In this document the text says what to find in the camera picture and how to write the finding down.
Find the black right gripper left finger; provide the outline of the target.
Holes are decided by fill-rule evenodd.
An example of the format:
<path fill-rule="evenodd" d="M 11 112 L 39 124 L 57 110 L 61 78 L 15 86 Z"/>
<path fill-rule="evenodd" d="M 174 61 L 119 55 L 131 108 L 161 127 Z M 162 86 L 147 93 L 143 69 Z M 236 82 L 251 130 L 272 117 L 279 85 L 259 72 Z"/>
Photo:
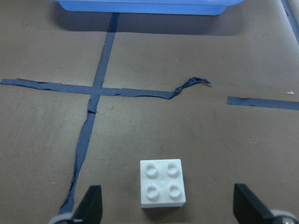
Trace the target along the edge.
<path fill-rule="evenodd" d="M 100 224 L 102 220 L 101 185 L 90 186 L 74 213 L 53 217 L 49 224 Z"/>

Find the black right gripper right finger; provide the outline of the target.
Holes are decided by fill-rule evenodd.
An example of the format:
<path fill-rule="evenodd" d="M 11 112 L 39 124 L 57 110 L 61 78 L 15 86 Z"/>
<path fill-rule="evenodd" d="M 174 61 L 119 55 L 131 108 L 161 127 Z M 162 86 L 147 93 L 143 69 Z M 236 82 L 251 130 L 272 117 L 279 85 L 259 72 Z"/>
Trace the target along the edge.
<path fill-rule="evenodd" d="M 234 184 L 233 214 L 240 224 L 297 224 L 299 219 L 283 210 L 270 210 L 243 183 Z"/>

